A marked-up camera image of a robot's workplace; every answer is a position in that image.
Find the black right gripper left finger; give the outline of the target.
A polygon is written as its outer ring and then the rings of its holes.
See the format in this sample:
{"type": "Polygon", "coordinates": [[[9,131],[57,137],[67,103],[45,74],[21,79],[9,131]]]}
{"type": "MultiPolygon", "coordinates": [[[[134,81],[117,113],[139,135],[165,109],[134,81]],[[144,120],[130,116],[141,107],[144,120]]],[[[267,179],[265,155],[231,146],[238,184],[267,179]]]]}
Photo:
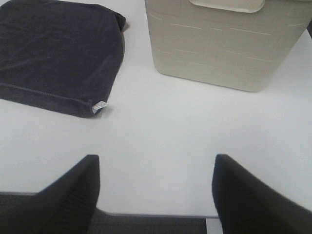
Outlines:
{"type": "Polygon", "coordinates": [[[85,234],[100,191],[99,157],[87,155],[58,180],[0,214],[2,234],[85,234]]]}

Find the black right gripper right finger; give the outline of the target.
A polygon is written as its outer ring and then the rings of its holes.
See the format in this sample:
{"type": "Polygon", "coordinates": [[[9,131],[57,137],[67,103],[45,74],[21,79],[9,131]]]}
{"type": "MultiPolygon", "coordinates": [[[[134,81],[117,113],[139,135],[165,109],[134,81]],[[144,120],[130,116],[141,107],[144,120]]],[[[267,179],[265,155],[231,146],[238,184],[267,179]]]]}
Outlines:
{"type": "Polygon", "coordinates": [[[310,234],[312,213],[279,194],[228,155],[217,155],[214,204],[225,234],[310,234]]]}

